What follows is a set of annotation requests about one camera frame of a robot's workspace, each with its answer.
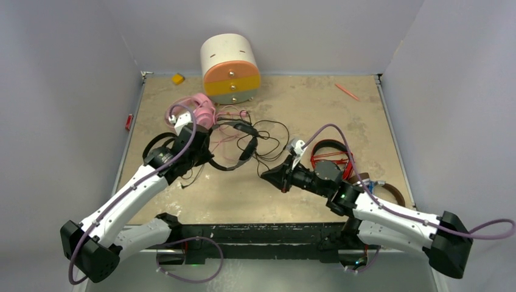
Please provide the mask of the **red black headphones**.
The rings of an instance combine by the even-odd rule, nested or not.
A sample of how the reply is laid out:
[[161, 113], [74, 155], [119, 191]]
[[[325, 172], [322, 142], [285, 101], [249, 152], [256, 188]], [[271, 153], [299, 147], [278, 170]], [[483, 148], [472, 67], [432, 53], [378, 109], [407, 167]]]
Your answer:
[[354, 155], [340, 141], [324, 139], [318, 141], [312, 148], [310, 162], [313, 168], [321, 161], [330, 161], [343, 172], [343, 179], [349, 179], [354, 171], [350, 159]]

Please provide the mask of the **brown leather silver headphones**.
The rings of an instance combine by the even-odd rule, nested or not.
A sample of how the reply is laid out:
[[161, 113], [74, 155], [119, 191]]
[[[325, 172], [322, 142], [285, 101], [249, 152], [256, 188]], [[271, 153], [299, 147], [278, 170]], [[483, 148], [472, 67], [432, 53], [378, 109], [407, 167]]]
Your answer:
[[[358, 179], [359, 176], [362, 179], [362, 182], [364, 182], [365, 186], [369, 181], [373, 181], [370, 179], [369, 173], [366, 172], [351, 176], [347, 181], [354, 186], [360, 186], [361, 182]], [[382, 188], [387, 190], [396, 199], [396, 202], [399, 206], [406, 207], [405, 199], [402, 193], [396, 187], [385, 182], [385, 185]]]

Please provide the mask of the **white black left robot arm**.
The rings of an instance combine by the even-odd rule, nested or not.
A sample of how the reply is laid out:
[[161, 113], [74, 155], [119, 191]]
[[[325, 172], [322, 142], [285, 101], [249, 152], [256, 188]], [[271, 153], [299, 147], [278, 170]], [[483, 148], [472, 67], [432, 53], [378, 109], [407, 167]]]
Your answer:
[[181, 243], [177, 218], [159, 214], [147, 224], [126, 229], [126, 224], [153, 197], [168, 188], [191, 168], [207, 163], [212, 131], [189, 123], [179, 134], [165, 132], [154, 137], [143, 151], [142, 165], [133, 177], [102, 207], [79, 223], [67, 221], [60, 229], [63, 252], [69, 260], [68, 277], [73, 285], [74, 269], [98, 283], [133, 254], [157, 245], [167, 249]]

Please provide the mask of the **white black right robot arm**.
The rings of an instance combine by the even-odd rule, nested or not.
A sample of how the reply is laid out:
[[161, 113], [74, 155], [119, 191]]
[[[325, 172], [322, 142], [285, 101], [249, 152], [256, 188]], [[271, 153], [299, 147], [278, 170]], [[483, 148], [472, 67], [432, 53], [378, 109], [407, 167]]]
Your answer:
[[364, 243], [421, 252], [437, 272], [454, 279], [463, 277], [473, 240], [456, 214], [427, 214], [370, 196], [364, 188], [344, 180], [332, 161], [322, 160], [314, 170], [293, 162], [288, 156], [260, 177], [283, 193], [298, 187], [317, 194], [327, 200], [326, 206], [333, 213], [358, 220], [358, 225], [341, 232], [346, 246], [355, 248]]

